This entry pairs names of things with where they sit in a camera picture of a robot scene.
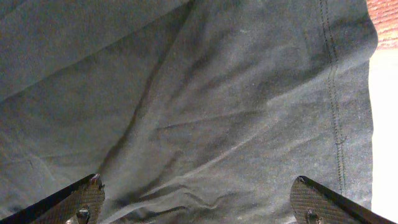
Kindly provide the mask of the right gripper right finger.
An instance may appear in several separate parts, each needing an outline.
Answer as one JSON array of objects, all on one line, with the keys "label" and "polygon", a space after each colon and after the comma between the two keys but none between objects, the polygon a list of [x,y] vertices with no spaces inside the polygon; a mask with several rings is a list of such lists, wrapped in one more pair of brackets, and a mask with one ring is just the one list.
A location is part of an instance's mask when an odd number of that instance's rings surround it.
[{"label": "right gripper right finger", "polygon": [[395,224],[303,175],[292,184],[290,204],[300,224]]}]

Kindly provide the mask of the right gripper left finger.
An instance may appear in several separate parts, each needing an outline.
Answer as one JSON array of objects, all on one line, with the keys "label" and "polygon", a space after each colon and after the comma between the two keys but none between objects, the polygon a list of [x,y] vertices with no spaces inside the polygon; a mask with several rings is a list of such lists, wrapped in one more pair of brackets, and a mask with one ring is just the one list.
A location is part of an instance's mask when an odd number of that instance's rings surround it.
[{"label": "right gripper left finger", "polygon": [[90,174],[1,220],[1,224],[96,224],[105,192],[99,174]]}]

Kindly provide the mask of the dark green t-shirt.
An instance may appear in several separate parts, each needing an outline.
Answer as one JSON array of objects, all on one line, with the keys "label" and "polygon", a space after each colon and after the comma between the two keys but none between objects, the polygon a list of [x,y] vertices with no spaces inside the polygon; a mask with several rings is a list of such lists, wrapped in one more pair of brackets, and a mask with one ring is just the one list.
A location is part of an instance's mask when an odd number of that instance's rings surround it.
[{"label": "dark green t-shirt", "polygon": [[365,1],[2,1],[1,216],[92,173],[100,223],[370,207],[376,45]]}]

